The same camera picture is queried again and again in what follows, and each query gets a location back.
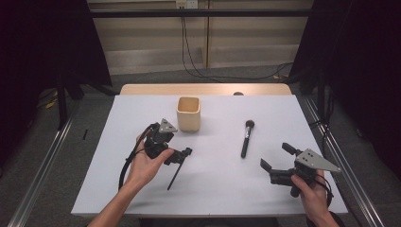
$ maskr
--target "brush bristles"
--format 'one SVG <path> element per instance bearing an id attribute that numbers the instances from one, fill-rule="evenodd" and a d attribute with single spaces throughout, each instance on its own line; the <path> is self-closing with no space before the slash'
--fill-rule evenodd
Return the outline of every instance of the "brush bristles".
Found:
<path id="1" fill-rule="evenodd" d="M 247 120 L 247 123 L 245 123 L 245 127 L 251 127 L 253 128 L 254 122 L 252 120 Z"/>

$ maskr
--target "wall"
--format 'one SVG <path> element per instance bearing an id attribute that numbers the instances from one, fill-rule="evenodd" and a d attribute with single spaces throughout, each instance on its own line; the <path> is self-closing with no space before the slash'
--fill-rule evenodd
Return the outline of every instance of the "wall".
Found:
<path id="1" fill-rule="evenodd" d="M 310 9 L 312 0 L 199 0 L 200 9 Z M 174 9 L 175 1 L 88 0 L 90 9 Z M 181 18 L 94 19 L 111 74 L 183 69 Z M 306 18 L 185 18 L 197 68 L 291 62 Z M 184 52 L 185 62 L 190 62 Z"/>

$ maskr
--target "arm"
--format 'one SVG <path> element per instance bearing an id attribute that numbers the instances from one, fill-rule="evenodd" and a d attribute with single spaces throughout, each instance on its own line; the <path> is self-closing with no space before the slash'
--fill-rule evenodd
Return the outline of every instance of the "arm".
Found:
<path id="1" fill-rule="evenodd" d="M 124 185 L 88 226 L 117 226 L 136 194 L 154 178 L 162 163 L 174 152 L 169 148 L 157 158 L 150 159 L 143 148 L 144 143 L 141 141 L 137 150 L 142 151 L 132 160 L 130 173 Z"/>
<path id="2" fill-rule="evenodd" d="M 320 169 L 317 171 L 317 173 L 323 177 L 323 171 Z M 326 191 L 323 187 L 315 183 L 309 186 L 296 175 L 291 176 L 291 180 L 301 189 L 301 199 L 306 216 L 312 220 L 317 227 L 339 226 L 328 211 Z M 316 180 L 325 184 L 324 179 L 319 176 L 316 177 Z"/>

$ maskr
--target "silver metal plate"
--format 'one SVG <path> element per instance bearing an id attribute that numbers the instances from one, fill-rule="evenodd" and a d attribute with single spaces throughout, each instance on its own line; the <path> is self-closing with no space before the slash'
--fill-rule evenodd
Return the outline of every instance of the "silver metal plate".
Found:
<path id="1" fill-rule="evenodd" d="M 311 150 L 306 149 L 300 155 L 297 156 L 295 162 L 298 162 L 304 166 L 311 167 L 313 169 L 328 170 L 330 172 L 341 172 L 341 169 L 334 166 L 329 161 L 325 160 L 321 155 Z"/>
<path id="2" fill-rule="evenodd" d="M 169 132 L 177 132 L 178 130 L 170 124 L 166 119 L 162 119 L 160 122 L 159 133 L 169 133 Z"/>

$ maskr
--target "brush handle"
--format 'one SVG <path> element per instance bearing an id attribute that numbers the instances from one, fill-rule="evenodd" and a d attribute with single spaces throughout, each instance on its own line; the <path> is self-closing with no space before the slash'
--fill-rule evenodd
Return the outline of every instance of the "brush handle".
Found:
<path id="1" fill-rule="evenodd" d="M 242 146 L 241 157 L 245 158 L 247 155 L 248 143 L 250 142 L 250 138 L 245 138 L 244 145 Z"/>

